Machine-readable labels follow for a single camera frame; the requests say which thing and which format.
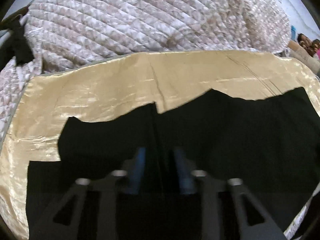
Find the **dark clothes pile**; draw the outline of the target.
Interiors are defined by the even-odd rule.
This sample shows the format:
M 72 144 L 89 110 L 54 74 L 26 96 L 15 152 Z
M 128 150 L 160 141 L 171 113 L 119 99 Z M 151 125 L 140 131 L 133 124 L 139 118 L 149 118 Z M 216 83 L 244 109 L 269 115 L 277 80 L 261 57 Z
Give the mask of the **dark clothes pile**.
M 34 59 L 33 52 L 24 36 L 25 24 L 20 22 L 28 10 L 28 6 L 23 7 L 1 22 L 1 31 L 6 31 L 6 34 L 9 35 L 4 38 L 4 41 L 1 41 L 1 70 L 14 56 L 18 66 Z

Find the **golden satin bedsheet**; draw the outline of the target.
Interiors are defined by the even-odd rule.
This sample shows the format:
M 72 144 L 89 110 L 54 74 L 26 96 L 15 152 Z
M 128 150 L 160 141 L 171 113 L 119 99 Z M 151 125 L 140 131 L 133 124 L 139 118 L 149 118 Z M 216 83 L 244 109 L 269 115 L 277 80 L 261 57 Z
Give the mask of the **golden satin bedsheet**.
M 306 65 L 239 50 L 136 53 L 34 77 L 19 96 L 1 141 L 1 218 L 15 239 L 29 237 L 29 161 L 58 161 L 57 140 L 70 116 L 108 121 L 149 102 L 164 112 L 211 88 L 255 100 L 296 87 L 303 87 L 319 109 L 319 80 Z

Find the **black pants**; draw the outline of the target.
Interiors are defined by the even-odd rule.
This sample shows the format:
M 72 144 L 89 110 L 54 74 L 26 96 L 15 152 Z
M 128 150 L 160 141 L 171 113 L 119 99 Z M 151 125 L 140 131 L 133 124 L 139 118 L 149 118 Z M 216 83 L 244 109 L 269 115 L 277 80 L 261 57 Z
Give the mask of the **black pants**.
M 199 197 L 180 191 L 175 148 L 213 178 L 240 178 L 282 232 L 319 184 L 319 115 L 304 88 L 264 100 L 211 89 L 164 113 L 149 103 L 107 122 L 68 118 L 57 142 L 60 160 L 29 163 L 30 236 L 77 179 L 106 178 L 140 147 L 139 191 L 116 196 L 117 239 L 202 239 Z

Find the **quilted floral comforter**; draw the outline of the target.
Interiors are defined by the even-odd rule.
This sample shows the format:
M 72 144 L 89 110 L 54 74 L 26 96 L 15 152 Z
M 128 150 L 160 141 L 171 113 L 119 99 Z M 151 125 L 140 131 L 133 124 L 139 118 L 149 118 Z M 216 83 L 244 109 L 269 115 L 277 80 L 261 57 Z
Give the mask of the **quilted floral comforter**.
M 33 61 L 1 70 L 1 129 L 28 81 L 42 73 L 144 51 L 278 53 L 290 23 L 275 0 L 33 0 L 25 24 Z

